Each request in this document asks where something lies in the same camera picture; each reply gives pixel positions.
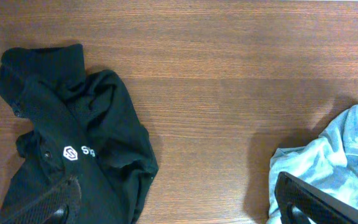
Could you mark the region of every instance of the fabric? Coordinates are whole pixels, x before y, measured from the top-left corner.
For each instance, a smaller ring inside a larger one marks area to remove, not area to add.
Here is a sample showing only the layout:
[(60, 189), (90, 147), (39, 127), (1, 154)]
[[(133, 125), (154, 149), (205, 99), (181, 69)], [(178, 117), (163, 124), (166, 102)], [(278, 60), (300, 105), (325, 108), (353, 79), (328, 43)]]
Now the fabric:
[(267, 223), (281, 223), (274, 196), (281, 171), (358, 209), (358, 105), (342, 112), (307, 146), (276, 150), (270, 160)]
[(6, 51), (0, 95), (34, 130), (17, 139), (25, 158), (2, 209), (64, 175), (81, 187), (78, 223), (134, 223), (158, 166), (121, 79), (85, 75), (82, 45)]

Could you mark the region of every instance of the crumpled light blue fabric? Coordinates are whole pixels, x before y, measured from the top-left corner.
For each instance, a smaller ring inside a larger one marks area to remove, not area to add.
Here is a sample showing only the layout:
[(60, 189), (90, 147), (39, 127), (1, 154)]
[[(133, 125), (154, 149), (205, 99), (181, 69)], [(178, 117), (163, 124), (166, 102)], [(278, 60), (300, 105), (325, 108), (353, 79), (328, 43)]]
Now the crumpled light blue fabric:
[(274, 196), (281, 171), (358, 209), (358, 105), (342, 112), (307, 146), (276, 150), (268, 178), (269, 224), (281, 223)]

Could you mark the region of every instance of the dark clothing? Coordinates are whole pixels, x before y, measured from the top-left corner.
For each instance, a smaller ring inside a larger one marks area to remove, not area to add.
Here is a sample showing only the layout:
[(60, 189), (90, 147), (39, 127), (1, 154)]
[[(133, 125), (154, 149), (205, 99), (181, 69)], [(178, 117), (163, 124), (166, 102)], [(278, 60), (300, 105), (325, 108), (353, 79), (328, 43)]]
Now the dark clothing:
[(158, 166), (117, 74), (105, 70), (87, 77), (80, 44), (14, 48), (1, 63), (0, 95), (16, 116), (34, 124), (17, 139), (25, 162), (2, 209), (76, 174), (82, 194), (78, 223), (136, 222)]

